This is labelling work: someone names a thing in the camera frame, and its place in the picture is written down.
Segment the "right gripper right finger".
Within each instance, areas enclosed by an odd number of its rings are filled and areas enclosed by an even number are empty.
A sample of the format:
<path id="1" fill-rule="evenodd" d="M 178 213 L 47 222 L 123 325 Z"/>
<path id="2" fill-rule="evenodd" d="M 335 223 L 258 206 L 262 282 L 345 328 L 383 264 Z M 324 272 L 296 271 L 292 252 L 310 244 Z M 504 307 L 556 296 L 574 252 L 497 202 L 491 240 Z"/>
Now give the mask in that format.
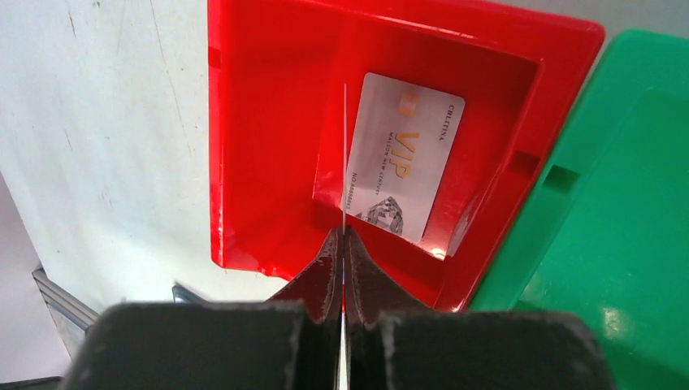
<path id="1" fill-rule="evenodd" d="M 557 311 L 439 312 L 344 234 L 352 389 L 614 389 L 593 332 Z"/>

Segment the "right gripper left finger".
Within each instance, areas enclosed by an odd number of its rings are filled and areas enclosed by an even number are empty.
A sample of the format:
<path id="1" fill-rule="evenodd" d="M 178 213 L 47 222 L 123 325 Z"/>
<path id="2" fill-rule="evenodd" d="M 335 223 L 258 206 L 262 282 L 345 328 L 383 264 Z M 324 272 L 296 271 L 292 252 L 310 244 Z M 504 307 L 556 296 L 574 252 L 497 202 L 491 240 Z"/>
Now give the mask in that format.
<path id="1" fill-rule="evenodd" d="M 61 389 L 335 389 L 343 231 L 265 301 L 128 303 L 89 329 Z"/>

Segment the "white credit card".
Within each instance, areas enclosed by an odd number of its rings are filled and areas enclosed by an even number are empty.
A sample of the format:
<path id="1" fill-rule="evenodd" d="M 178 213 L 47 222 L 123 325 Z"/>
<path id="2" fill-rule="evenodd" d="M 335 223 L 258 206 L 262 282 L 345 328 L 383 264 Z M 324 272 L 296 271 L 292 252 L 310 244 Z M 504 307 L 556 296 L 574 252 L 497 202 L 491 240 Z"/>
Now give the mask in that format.
<path id="1" fill-rule="evenodd" d="M 465 107 L 463 97 L 367 73 L 347 164 L 346 214 L 418 243 Z"/>

